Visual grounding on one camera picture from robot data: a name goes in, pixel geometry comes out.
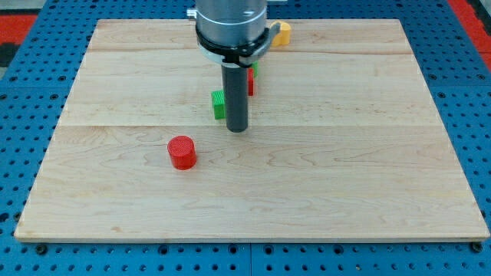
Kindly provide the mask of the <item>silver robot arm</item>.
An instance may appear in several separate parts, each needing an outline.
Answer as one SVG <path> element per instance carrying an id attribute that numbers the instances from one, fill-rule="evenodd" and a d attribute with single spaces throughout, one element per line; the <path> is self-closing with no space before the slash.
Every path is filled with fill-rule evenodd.
<path id="1" fill-rule="evenodd" d="M 223 67 L 251 67 L 281 30 L 267 25 L 266 0 L 196 0 L 195 10 L 199 49 Z"/>

